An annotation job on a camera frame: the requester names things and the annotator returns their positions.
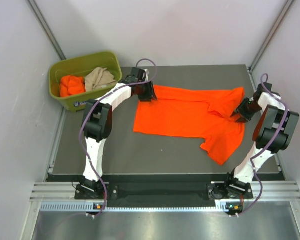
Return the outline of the orange t-shirt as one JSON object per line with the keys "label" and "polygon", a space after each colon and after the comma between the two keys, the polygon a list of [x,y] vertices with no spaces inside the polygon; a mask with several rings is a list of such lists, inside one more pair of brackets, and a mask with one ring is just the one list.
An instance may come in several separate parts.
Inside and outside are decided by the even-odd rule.
{"label": "orange t-shirt", "polygon": [[207,155],[222,166],[238,149],[245,125],[233,116],[245,89],[189,90],[154,87],[157,100],[139,102],[133,131],[167,137],[200,138]]}

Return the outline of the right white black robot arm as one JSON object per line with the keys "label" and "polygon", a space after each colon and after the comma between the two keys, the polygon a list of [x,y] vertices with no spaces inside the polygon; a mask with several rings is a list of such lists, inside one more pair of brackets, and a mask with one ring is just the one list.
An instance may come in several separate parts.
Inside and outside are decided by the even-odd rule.
{"label": "right white black robot arm", "polygon": [[252,136],[253,146],[233,170],[233,177],[245,184],[252,182],[255,173],[268,159],[287,149],[300,118],[297,112],[288,110],[279,95],[267,92],[245,98],[232,116],[239,116],[238,123],[247,123],[260,111],[263,114]]}

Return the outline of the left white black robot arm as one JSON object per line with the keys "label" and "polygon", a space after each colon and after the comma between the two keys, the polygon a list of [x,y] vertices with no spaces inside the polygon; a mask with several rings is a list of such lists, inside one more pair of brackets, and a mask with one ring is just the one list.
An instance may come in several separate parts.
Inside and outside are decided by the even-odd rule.
{"label": "left white black robot arm", "polygon": [[104,96],[86,102],[79,139],[85,139],[86,142],[83,147],[86,154],[83,176],[91,181],[86,186],[86,192],[92,198],[99,198],[104,191],[103,185],[98,181],[103,175],[104,146],[113,128],[113,111],[132,96],[138,96],[141,102],[156,100],[153,82],[118,83]]}

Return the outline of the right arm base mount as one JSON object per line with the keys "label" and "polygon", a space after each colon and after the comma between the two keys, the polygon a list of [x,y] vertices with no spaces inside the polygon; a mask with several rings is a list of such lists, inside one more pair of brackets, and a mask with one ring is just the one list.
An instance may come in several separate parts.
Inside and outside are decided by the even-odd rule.
{"label": "right arm base mount", "polygon": [[253,199],[250,183],[244,183],[234,177],[234,171],[227,173],[225,181],[210,182],[207,184],[208,197],[213,200],[244,200]]}

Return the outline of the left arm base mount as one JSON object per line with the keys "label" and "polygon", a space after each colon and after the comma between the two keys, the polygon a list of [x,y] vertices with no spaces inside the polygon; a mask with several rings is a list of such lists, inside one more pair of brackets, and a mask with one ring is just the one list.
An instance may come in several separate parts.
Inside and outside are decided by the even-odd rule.
{"label": "left arm base mount", "polygon": [[75,187],[74,198],[76,200],[104,200],[106,192],[100,181],[88,180],[82,176]]}

